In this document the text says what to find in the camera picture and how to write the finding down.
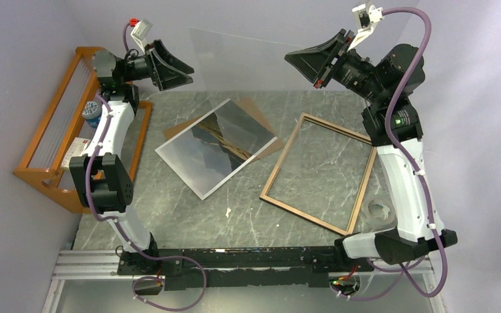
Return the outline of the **wooden picture frame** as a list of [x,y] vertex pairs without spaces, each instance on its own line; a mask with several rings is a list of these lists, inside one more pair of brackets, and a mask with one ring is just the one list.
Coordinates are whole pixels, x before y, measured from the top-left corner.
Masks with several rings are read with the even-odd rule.
[[368,136],[302,113],[260,199],[337,235],[350,235],[376,154]]

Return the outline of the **landscape photo print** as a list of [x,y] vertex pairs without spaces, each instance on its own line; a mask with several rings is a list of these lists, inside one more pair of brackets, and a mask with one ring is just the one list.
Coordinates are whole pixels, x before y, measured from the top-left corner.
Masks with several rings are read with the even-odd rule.
[[[229,100],[235,102],[228,98],[212,110]],[[176,135],[155,151],[201,200],[214,193],[247,164],[258,159],[256,155],[240,159],[231,155],[226,148],[196,139],[191,132]]]

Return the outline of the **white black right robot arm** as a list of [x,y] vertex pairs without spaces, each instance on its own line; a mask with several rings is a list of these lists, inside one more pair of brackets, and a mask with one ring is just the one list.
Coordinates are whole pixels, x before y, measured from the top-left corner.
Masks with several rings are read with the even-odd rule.
[[335,81],[367,101],[361,114],[363,126],[377,150],[397,224],[336,240],[332,259],[342,271],[367,258],[390,265],[412,261],[458,241],[424,191],[423,130],[409,100],[425,80],[423,60],[413,64],[418,48],[398,44],[372,64],[351,47],[354,37],[353,32],[341,30],[325,43],[285,55],[315,88]]

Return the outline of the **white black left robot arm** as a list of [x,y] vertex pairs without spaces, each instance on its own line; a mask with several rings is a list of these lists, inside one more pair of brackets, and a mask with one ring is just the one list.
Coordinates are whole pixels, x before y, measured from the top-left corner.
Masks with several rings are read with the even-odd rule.
[[83,207],[99,222],[108,222],[122,241],[126,256],[145,274],[160,266],[156,241],[131,206],[134,183],[119,153],[140,100],[135,81],[149,78],[165,91],[192,83],[194,69],[173,56],[161,40],[146,44],[143,54],[118,57],[98,50],[91,59],[99,83],[96,97],[102,104],[99,125],[91,143],[68,168]]

